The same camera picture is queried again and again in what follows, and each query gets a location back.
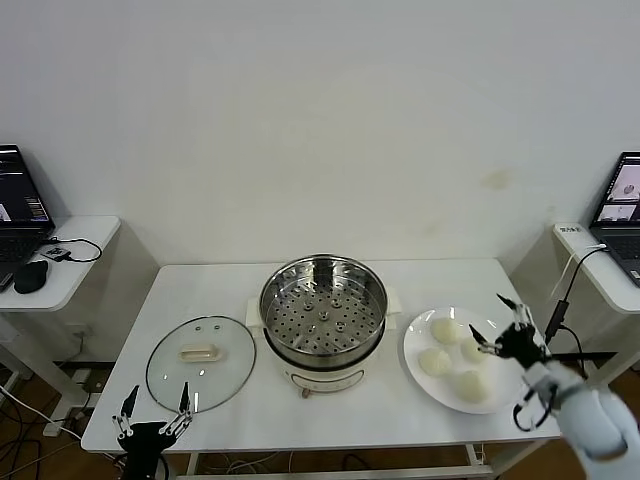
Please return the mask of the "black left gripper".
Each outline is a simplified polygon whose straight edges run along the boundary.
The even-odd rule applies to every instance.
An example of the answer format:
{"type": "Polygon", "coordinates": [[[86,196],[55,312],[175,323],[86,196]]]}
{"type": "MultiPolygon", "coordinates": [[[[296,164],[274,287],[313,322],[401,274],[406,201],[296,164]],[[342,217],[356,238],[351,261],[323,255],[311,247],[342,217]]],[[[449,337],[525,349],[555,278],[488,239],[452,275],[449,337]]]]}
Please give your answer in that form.
{"type": "Polygon", "coordinates": [[[185,382],[177,415],[168,423],[141,422],[131,426],[130,420],[136,403],[139,386],[135,385],[124,399],[120,412],[112,416],[117,432],[117,442],[124,453],[123,480],[169,479],[170,468],[164,458],[165,449],[173,445],[171,436],[181,436],[191,424],[193,413],[189,395],[189,383],[185,382]]]}

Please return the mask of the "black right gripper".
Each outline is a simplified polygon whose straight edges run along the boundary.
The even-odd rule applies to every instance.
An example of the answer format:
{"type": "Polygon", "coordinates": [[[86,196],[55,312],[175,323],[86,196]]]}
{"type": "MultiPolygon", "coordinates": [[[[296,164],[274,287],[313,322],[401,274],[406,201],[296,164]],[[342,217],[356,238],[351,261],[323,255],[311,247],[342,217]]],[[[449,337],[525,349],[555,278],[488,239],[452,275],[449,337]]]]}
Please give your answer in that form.
{"type": "Polygon", "coordinates": [[[535,343],[536,328],[529,307],[501,294],[497,294],[497,297],[511,310],[514,321],[496,339],[495,344],[470,324],[469,329],[478,344],[478,350],[485,354],[496,354],[503,359],[515,359],[523,369],[529,369],[536,363],[544,363],[547,360],[546,349],[535,343]]]}

